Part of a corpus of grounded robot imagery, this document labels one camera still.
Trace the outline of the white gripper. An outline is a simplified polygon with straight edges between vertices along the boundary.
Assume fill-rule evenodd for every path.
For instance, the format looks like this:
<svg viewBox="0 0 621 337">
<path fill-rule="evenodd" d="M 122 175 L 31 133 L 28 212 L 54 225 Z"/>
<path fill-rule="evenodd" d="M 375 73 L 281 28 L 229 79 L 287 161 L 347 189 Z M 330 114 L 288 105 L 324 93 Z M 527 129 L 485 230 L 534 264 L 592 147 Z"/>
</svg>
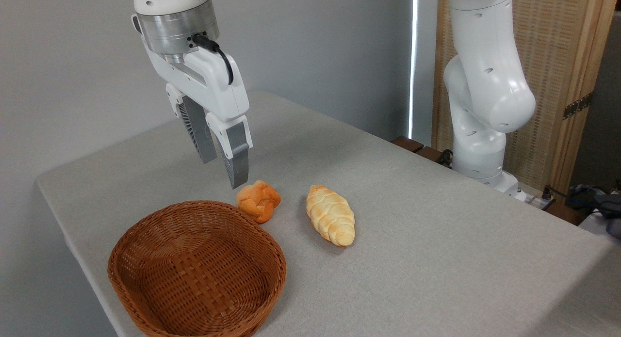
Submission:
<svg viewBox="0 0 621 337">
<path fill-rule="evenodd" d="M 200 160 L 217 158 L 210 129 L 219 141 L 231 188 L 247 183 L 248 150 L 253 147 L 245 115 L 249 102 L 234 59 L 207 37 L 188 37 L 188 53 L 161 55 L 143 43 L 154 68 L 168 81 L 165 89 L 177 118 L 183 120 Z"/>
</svg>

